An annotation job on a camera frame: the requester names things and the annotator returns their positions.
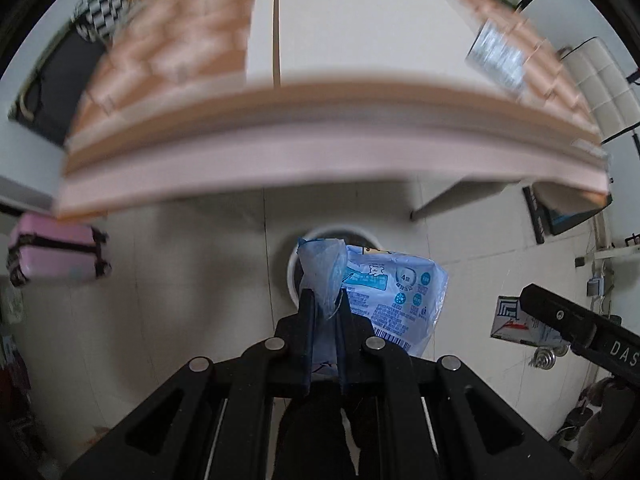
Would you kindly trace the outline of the blue plastic wrapper bag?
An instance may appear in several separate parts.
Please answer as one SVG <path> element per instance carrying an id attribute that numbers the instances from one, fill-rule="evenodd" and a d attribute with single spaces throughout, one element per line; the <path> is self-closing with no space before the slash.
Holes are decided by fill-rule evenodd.
<path id="1" fill-rule="evenodd" d="M 448 273 L 431 259 L 347 247 L 342 288 L 352 313 L 368 318 L 376 336 L 422 356 L 442 312 Z"/>

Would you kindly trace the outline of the silver foil blister pack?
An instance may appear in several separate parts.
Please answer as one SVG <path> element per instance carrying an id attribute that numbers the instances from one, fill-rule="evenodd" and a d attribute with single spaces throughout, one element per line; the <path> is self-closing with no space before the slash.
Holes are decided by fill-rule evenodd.
<path id="1" fill-rule="evenodd" d="M 480 26 L 465 61 L 514 96 L 526 90 L 525 55 L 491 20 Z"/>

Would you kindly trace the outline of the white round trash bin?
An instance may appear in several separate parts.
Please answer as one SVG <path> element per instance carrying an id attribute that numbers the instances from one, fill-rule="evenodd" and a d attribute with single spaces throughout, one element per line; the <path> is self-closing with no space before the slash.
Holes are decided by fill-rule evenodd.
<path id="1" fill-rule="evenodd" d="M 288 292 L 296 306 L 302 292 L 309 289 L 323 316 L 333 315 L 346 271 L 348 246 L 382 248 L 372 234 L 349 224 L 314 228 L 296 242 L 286 268 Z"/>

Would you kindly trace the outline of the black blue floor scale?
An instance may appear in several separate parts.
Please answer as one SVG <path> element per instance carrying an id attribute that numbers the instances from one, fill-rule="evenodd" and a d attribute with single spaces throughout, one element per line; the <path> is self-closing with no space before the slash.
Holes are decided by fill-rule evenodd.
<path id="1" fill-rule="evenodd" d="M 611 193 L 589 198 L 570 194 L 551 183 L 523 186 L 522 193 L 537 245 L 544 244 L 549 236 L 559 236 L 587 222 L 613 201 Z"/>

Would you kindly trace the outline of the pink suitcase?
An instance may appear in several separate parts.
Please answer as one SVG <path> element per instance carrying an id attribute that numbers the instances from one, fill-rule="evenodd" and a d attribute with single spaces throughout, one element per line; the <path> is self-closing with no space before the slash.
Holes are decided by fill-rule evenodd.
<path id="1" fill-rule="evenodd" d="M 111 273 L 105 232 L 26 212 L 9 235 L 6 270 L 14 287 L 33 281 L 89 281 Z"/>

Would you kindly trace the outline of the white padded chair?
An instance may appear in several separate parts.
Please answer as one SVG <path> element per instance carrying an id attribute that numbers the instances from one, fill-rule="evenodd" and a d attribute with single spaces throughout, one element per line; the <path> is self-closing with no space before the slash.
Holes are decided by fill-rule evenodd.
<path id="1" fill-rule="evenodd" d="M 638 96 L 600 38 L 568 51 L 562 63 L 584 95 L 603 143 L 639 127 Z"/>

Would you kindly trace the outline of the checkered tablecloth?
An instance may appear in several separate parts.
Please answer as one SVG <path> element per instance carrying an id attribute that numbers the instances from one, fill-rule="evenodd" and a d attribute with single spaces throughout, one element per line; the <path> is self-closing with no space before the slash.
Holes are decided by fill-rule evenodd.
<path id="1" fill-rule="evenodd" d="M 519 96 L 465 61 L 487 20 L 525 55 Z M 66 219 L 412 174 L 610 192 L 584 95 L 496 0 L 142 0 L 65 148 L 54 211 Z"/>

